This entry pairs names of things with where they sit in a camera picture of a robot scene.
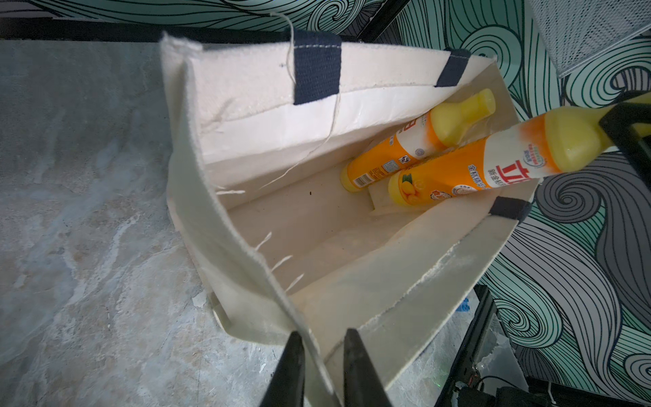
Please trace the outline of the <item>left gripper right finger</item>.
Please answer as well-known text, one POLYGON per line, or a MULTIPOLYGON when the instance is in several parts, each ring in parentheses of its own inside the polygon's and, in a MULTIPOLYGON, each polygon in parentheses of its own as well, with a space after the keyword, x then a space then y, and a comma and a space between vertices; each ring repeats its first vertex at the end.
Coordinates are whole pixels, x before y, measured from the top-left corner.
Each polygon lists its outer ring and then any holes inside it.
POLYGON ((353 328, 344 338, 343 373, 346 407, 392 406, 362 338, 353 328))

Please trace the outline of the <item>beige canvas shopping bag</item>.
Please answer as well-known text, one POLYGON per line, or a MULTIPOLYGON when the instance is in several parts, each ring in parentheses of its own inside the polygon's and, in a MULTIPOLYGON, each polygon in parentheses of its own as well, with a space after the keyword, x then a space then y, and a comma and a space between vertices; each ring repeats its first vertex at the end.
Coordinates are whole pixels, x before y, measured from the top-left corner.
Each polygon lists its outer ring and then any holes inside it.
POLYGON ((160 52, 168 205, 217 321, 261 344, 299 332, 314 406, 343 403, 350 328, 389 386, 491 265, 537 183, 381 212, 384 183, 351 193, 340 174, 373 141, 484 88, 496 113, 466 140, 516 125, 494 59, 315 32, 215 50, 167 36, 160 52))

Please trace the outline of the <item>yellow cap orange bottle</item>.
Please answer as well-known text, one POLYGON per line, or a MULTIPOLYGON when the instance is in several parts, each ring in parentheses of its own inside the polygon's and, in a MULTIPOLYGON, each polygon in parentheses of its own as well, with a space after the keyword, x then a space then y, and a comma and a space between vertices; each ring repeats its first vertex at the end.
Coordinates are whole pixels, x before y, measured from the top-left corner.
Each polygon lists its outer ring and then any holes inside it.
POLYGON ((346 190, 356 193, 456 147, 473 125, 495 111, 495 96, 488 88, 462 102, 441 103, 350 161, 342 170, 341 183, 346 190))
POLYGON ((563 106, 391 176, 396 205, 420 207, 579 171, 614 146, 600 120, 612 108, 563 106))

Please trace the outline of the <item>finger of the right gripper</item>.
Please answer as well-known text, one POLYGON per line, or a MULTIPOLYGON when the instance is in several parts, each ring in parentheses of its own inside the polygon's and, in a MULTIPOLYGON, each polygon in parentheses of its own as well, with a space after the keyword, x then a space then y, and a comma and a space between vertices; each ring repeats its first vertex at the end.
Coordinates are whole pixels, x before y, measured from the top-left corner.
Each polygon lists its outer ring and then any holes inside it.
POLYGON ((632 99, 619 103, 598 124, 650 188, 650 130, 639 130, 640 125, 650 126, 650 103, 632 99))

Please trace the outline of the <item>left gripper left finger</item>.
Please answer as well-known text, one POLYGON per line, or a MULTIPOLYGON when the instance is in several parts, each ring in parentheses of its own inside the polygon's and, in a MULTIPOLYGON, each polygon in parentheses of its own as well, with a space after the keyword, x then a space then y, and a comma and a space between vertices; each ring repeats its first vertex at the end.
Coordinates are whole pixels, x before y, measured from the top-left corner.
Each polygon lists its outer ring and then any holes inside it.
POLYGON ((305 351, 298 331, 290 334, 260 407, 303 407, 305 351))

